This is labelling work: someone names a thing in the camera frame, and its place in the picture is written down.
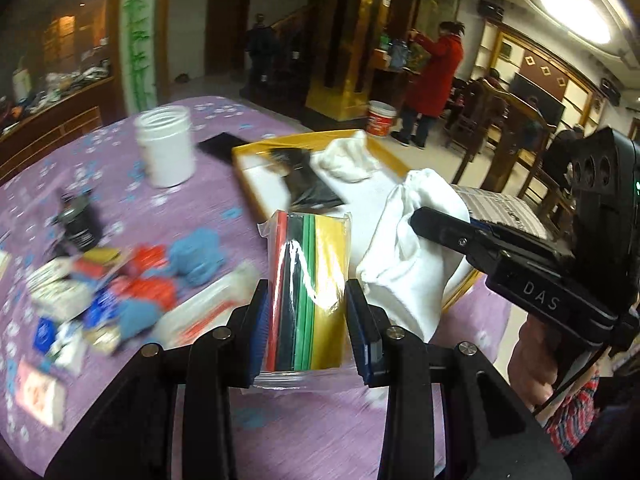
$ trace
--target wooden chair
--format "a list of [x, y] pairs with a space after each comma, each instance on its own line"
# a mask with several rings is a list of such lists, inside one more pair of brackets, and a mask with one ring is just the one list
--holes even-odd
[[[554, 236], [564, 237], [572, 228], [572, 218], [575, 213], [572, 197], [567, 195], [559, 184], [542, 169], [538, 169], [533, 178], [546, 189], [542, 200], [534, 208], [536, 216]], [[530, 182], [529, 185], [522, 186], [518, 198], [525, 197], [526, 191], [531, 189]]]
[[450, 133], [453, 142], [466, 148], [452, 184], [460, 181], [466, 165], [482, 149], [491, 124], [501, 124], [504, 120], [506, 97], [509, 95], [495, 89], [485, 80], [471, 83], [466, 90], [468, 96], [465, 95], [465, 108]]
[[495, 149], [494, 159], [480, 189], [498, 193], [502, 192], [511, 176], [514, 165], [518, 161], [518, 152], [524, 145], [524, 126], [528, 121], [535, 121], [542, 126], [543, 133], [539, 136], [538, 142], [533, 150], [535, 160], [533, 161], [531, 170], [525, 179], [522, 189], [520, 189], [518, 193], [518, 197], [522, 198], [533, 177], [542, 165], [542, 155], [546, 150], [553, 127], [546, 124], [545, 119], [538, 110], [529, 106], [515, 95], [506, 94], [504, 99], [509, 107], [508, 116], [500, 129], [500, 142], [498, 142], [498, 146]]

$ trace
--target white bucket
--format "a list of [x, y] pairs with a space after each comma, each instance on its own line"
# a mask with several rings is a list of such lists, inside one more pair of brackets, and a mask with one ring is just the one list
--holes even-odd
[[156, 108], [140, 115], [135, 125], [136, 141], [152, 186], [173, 187], [193, 176], [196, 158], [188, 108]]
[[369, 101], [367, 133], [378, 137], [388, 135], [396, 118], [396, 109], [380, 101]]

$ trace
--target person's hand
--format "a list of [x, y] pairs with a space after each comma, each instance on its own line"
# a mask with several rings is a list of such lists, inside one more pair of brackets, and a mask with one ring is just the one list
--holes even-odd
[[507, 373], [513, 390], [533, 410], [553, 394], [551, 385], [558, 378], [558, 364], [547, 347], [541, 321], [529, 315], [519, 336]]

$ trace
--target white cloth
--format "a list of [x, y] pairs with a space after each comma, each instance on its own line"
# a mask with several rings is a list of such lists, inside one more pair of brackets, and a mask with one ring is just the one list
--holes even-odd
[[358, 130], [353, 137], [332, 140], [316, 163], [331, 176], [345, 182], [369, 178], [380, 164], [367, 150], [367, 134]]
[[465, 203], [439, 174], [410, 171], [386, 199], [356, 275], [370, 304], [381, 306], [392, 323], [427, 342], [440, 321], [442, 295], [462, 254], [415, 234], [409, 220], [423, 206], [469, 222]]

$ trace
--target blue yarn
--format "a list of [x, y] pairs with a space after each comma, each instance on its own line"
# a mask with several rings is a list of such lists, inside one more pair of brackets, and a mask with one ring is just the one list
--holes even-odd
[[225, 261], [218, 247], [218, 234], [211, 229], [196, 229], [176, 240], [168, 251], [168, 269], [191, 286], [207, 283]]
[[43, 372], [44, 374], [48, 374], [51, 371], [51, 360], [49, 358], [44, 358], [38, 367], [38, 370]]
[[174, 272], [169, 267], [151, 267], [142, 273], [141, 278], [172, 278]]
[[162, 310], [153, 301], [124, 300], [118, 307], [120, 338], [122, 341], [151, 328], [162, 316]]

